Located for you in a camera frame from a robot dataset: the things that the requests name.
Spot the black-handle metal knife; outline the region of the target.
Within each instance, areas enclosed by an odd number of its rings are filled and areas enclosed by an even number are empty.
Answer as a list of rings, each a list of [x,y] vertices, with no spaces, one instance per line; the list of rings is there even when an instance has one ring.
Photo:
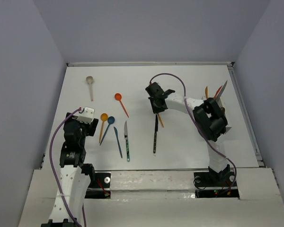
[[[158,116],[156,114],[155,115],[154,140],[153,140],[153,154],[156,154],[158,126],[159,126],[159,120],[158,120]]]

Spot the orange-red plastic knife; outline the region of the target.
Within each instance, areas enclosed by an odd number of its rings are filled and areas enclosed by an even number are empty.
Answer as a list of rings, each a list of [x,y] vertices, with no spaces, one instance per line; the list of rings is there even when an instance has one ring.
[[[221,89],[222,89],[222,86],[220,86],[220,87],[218,88],[218,90],[216,91],[216,93],[215,93],[215,95],[214,95],[214,99],[217,98],[217,96],[218,96],[219,92],[221,91]]]

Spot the pink-handle metal knife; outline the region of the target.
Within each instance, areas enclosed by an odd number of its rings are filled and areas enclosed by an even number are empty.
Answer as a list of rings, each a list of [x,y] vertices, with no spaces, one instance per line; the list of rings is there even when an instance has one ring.
[[[221,91],[219,92],[219,94],[218,94],[216,100],[219,100],[220,97],[222,96],[222,94],[223,94],[223,92],[224,92],[224,90],[225,90],[225,88],[226,88],[226,86],[227,86],[227,83],[228,83],[228,81],[225,81],[225,83],[223,84],[222,89],[221,89]]]

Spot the beige plastic spoon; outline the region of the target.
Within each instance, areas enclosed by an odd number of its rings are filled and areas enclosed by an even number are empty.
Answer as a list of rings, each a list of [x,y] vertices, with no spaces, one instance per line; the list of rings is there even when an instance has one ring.
[[[90,94],[90,100],[93,101],[94,98],[93,98],[93,90],[92,90],[92,84],[93,84],[93,77],[92,76],[88,76],[86,77],[86,82],[88,83],[89,85],[89,94]]]

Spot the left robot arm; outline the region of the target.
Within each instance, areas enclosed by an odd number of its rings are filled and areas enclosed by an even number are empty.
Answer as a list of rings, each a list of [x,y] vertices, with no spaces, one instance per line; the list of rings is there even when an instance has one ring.
[[[95,110],[85,107],[75,113],[67,113],[58,126],[64,131],[64,143],[60,154],[59,170],[53,164],[53,142],[50,141],[49,159],[58,186],[52,212],[45,227],[80,227],[85,220],[84,199],[88,187],[95,182],[96,174],[92,164],[85,163],[85,140],[95,134],[98,119]]]

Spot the orange-red plastic spoon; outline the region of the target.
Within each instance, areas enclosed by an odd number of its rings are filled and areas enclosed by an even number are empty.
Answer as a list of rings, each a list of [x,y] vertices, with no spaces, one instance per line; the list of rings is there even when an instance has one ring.
[[[122,95],[120,93],[115,93],[114,97],[115,97],[115,100],[119,101],[119,103],[121,104],[121,107],[124,110],[126,116],[129,118],[129,114],[128,114],[128,112],[127,112],[127,110],[126,110],[126,108],[125,108],[125,106],[122,102]]]

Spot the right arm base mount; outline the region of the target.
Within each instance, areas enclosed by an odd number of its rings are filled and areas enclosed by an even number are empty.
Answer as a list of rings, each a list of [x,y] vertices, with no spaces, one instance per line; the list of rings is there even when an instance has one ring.
[[[196,198],[239,198],[239,190],[235,182],[230,188],[234,180],[234,173],[227,174],[226,179],[221,182],[214,183],[209,178],[208,172],[195,172],[193,184],[195,186]]]

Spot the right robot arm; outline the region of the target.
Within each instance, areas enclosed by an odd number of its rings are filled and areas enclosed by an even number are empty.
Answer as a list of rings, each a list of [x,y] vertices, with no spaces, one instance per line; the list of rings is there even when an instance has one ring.
[[[218,138],[228,131],[226,116],[214,98],[187,98],[172,89],[164,91],[156,82],[146,87],[154,114],[168,109],[189,114],[201,137],[207,143],[209,166],[205,177],[197,177],[203,187],[222,186],[229,180],[231,169],[223,142]]]

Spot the patterned-handle metal knife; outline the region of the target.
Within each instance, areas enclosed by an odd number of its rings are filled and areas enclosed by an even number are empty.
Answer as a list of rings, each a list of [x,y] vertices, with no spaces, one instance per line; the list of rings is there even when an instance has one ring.
[[[124,123],[124,139],[126,144],[126,156],[127,161],[130,162],[130,152],[129,152],[129,141],[128,141],[128,127],[127,127],[127,121]]]

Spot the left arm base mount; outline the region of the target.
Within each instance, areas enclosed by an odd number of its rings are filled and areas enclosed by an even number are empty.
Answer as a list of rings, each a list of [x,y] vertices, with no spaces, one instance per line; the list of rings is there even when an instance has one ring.
[[[110,199],[110,183],[110,172],[96,172],[95,180],[88,186],[85,199]]]

